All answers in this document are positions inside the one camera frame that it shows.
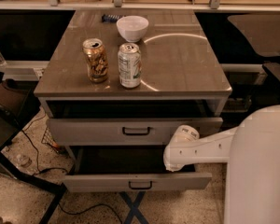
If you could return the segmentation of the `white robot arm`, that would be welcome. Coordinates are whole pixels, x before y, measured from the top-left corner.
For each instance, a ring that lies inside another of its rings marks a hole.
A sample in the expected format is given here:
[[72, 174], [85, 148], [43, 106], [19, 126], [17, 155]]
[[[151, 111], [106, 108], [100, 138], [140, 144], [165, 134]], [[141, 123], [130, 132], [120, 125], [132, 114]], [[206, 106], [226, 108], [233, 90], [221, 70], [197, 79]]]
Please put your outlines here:
[[169, 171], [225, 162], [224, 224], [280, 224], [280, 105], [262, 108], [239, 126], [201, 138], [178, 127], [164, 150]]

